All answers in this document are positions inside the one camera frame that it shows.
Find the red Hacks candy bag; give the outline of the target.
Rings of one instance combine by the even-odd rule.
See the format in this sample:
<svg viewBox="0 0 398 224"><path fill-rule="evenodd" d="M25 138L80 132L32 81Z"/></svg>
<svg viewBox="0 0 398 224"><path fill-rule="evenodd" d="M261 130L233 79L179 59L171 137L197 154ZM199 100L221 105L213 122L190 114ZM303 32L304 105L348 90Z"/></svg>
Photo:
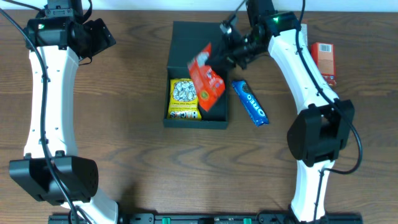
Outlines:
<svg viewBox="0 0 398 224"><path fill-rule="evenodd" d="M224 80L209 65L206 65L211 50L211 43L209 43L187 64L198 103L206 112L214 107L226 89Z"/></svg>

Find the dark green box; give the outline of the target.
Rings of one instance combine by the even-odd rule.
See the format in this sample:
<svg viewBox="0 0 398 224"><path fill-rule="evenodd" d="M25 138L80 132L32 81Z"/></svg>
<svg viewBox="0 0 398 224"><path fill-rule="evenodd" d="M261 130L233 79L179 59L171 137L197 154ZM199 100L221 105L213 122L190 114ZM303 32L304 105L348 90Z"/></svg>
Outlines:
<svg viewBox="0 0 398 224"><path fill-rule="evenodd" d="M225 91L209 112L199 109L202 119L168 119L170 102L170 81L176 78L189 78L187 63L202 51L206 45L215 48L221 40L221 29L217 22L173 23L172 40L167 64L167 81L164 106L164 126L166 128L226 129L228 126L228 92Z"/></svg>

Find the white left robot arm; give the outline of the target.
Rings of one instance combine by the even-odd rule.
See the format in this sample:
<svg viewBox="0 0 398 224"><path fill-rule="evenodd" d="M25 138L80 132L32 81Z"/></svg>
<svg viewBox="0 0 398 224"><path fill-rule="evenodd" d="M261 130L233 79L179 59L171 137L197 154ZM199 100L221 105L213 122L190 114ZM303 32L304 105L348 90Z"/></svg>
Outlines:
<svg viewBox="0 0 398 224"><path fill-rule="evenodd" d="M118 204L99 187L98 167L79 157L73 128L73 88L80 60L116 41L102 19L31 19L24 34L32 67L32 117L24 157L9 173L38 202L69 207L91 223L117 223Z"/></svg>

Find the yellow Hacks candy bag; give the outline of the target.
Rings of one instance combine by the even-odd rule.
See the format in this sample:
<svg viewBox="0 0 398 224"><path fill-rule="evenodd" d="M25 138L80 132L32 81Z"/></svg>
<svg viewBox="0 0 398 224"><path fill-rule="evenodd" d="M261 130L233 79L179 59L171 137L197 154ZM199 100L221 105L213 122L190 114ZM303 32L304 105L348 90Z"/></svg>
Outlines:
<svg viewBox="0 0 398 224"><path fill-rule="evenodd" d="M167 119L201 120L197 92L191 79L171 79Z"/></svg>

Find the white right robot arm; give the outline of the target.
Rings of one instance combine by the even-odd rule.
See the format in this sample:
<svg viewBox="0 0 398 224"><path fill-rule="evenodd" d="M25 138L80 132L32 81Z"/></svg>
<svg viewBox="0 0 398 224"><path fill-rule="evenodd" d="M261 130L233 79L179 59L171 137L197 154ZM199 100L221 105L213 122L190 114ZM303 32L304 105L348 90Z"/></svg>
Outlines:
<svg viewBox="0 0 398 224"><path fill-rule="evenodd" d="M305 45L301 16L279 12L272 1L246 1L250 33L235 28L236 15L220 25L223 40L207 64L246 68L268 53L279 66L293 95L297 117L287 132L287 144L297 161L294 197L286 212L260 212L258 223L361 223L360 215L327 213L328 176L345 148L353 126L354 106L342 101L322 77Z"/></svg>

